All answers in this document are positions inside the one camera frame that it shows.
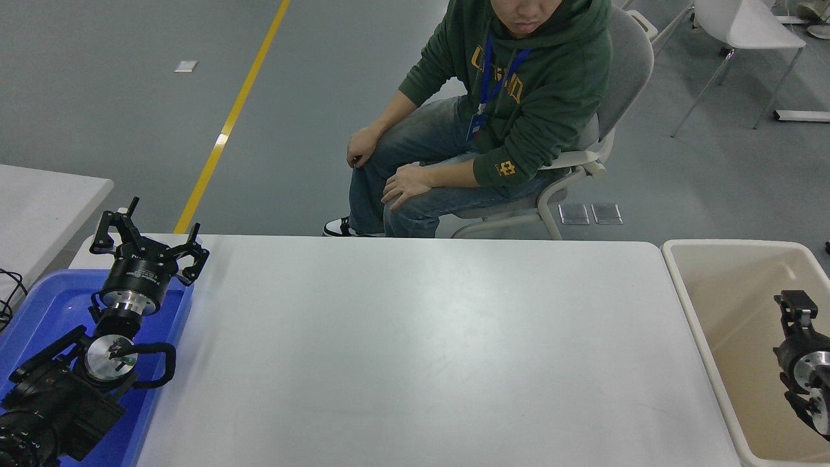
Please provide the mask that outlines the person's right hand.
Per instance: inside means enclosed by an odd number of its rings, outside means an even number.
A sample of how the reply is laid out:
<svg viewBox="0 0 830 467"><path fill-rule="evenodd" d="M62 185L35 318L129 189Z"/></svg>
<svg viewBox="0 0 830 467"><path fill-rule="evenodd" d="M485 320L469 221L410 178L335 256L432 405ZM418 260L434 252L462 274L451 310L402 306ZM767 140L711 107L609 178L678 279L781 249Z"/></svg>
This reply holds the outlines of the person's right hand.
<svg viewBox="0 0 830 467"><path fill-rule="evenodd" d="M350 137L345 154L345 162L351 169L364 167L373 156L377 143L385 133L385 129L377 125L368 125L357 130Z"/></svg>

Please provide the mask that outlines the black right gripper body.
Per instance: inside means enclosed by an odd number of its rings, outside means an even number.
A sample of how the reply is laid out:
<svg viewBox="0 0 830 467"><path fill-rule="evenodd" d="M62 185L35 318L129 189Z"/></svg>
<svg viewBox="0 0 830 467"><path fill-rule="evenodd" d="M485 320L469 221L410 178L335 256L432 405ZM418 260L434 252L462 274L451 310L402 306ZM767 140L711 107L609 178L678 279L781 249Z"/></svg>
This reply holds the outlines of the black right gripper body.
<svg viewBox="0 0 830 467"><path fill-rule="evenodd" d="M821 387L820 369L826 367L826 337L822 334L792 334L774 348L788 389Z"/></svg>

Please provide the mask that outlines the person's left hand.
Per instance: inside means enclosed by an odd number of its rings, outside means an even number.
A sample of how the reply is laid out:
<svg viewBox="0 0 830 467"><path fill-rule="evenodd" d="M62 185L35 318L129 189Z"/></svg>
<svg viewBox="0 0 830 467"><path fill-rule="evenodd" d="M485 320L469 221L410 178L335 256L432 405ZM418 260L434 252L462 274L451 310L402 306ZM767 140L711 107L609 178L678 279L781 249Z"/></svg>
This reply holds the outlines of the person's left hand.
<svg viewBox="0 0 830 467"><path fill-rule="evenodd" d="M435 187L432 169L415 165L401 166L386 181L381 202L397 210L410 198L423 195Z"/></svg>

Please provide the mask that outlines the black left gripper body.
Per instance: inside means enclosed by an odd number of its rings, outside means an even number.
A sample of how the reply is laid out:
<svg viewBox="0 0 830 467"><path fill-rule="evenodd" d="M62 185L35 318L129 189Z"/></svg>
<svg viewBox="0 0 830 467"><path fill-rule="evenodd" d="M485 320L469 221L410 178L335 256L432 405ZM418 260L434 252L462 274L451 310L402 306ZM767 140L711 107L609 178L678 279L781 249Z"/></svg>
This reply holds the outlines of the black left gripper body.
<svg viewBox="0 0 830 467"><path fill-rule="evenodd" d="M102 301L112 304L125 293L133 293L144 296L152 304L160 304L172 275L172 260L163 262L157 257L145 259L133 254L125 256L116 253L113 255L113 267L102 287Z"/></svg>

